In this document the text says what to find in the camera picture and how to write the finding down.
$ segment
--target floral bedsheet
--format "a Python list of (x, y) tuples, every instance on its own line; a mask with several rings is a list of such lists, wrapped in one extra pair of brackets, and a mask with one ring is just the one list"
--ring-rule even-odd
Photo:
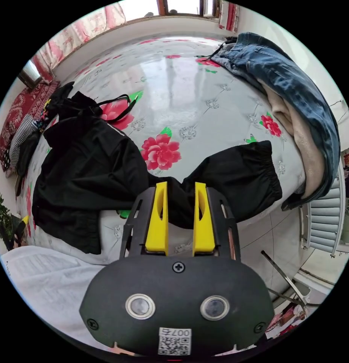
[[(271, 114), (267, 98), (201, 54), (210, 54), (219, 40), (205, 37), (158, 37), (114, 48), (87, 62), (66, 82), (97, 102), (123, 93), (137, 103), (116, 124), (138, 146), (149, 172), (182, 181), (201, 161), (235, 145), (270, 140), (273, 163), (283, 197), (239, 228), (256, 223), (278, 207), (305, 181), (300, 153), (293, 138)], [(113, 119), (126, 101), (103, 105), (103, 119)], [(56, 117), (49, 127), (58, 122)], [(36, 226), (32, 195), (41, 165), (50, 148), (44, 137), (32, 157), (17, 199), (21, 215), (30, 215), (28, 244), (53, 248), (92, 264), (118, 258), (125, 212), (103, 211), (100, 255), (84, 254)], [(188, 249), (191, 230), (169, 226), (171, 253)]]

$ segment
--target beige blanket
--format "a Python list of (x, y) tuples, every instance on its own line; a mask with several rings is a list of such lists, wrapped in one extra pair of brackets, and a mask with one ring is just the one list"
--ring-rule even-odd
[(306, 173), (306, 185), (302, 199), (309, 197), (322, 183), (324, 174), (324, 157), (316, 147), (309, 126), (300, 114), (286, 100), (282, 99), (275, 91), (258, 79), (263, 85), (273, 115), (281, 122), (287, 132), (294, 137), (302, 156)]

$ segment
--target denim jeans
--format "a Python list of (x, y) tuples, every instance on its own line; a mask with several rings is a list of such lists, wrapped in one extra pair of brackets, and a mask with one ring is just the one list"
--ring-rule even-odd
[(340, 137), (333, 113), (314, 82), (276, 44), (254, 33), (239, 34), (237, 42), (226, 45), (213, 60), (236, 76), (251, 78), (252, 85), (261, 79), (287, 100), (309, 125), (313, 140), (324, 156), (322, 185), (309, 198), (299, 200), (293, 195), (283, 204), (283, 210), (325, 196), (337, 176)]

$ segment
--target curtain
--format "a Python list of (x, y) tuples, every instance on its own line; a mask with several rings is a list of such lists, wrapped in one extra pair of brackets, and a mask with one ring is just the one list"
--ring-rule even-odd
[(125, 22), (123, 10), (117, 3), (95, 10), (57, 33), (31, 60), (42, 79), (50, 83), (54, 78), (52, 69), (67, 56), (89, 40)]
[(221, 1), (220, 11), (220, 28), (230, 30), (234, 33), (237, 32), (237, 23), (239, 21), (239, 6), (229, 3), (228, 1)]

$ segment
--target red patterned pillow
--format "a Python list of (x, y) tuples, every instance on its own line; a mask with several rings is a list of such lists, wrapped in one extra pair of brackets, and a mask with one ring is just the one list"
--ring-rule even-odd
[(14, 100), (0, 134), (0, 164), (3, 171), (5, 171), (4, 153), (9, 149), (12, 138), (23, 117), (30, 114), (34, 120), (38, 119), (45, 102), (58, 88), (59, 84), (60, 82), (51, 82), (50, 84), (40, 82), (31, 92), (28, 91), (28, 88), (25, 88)]

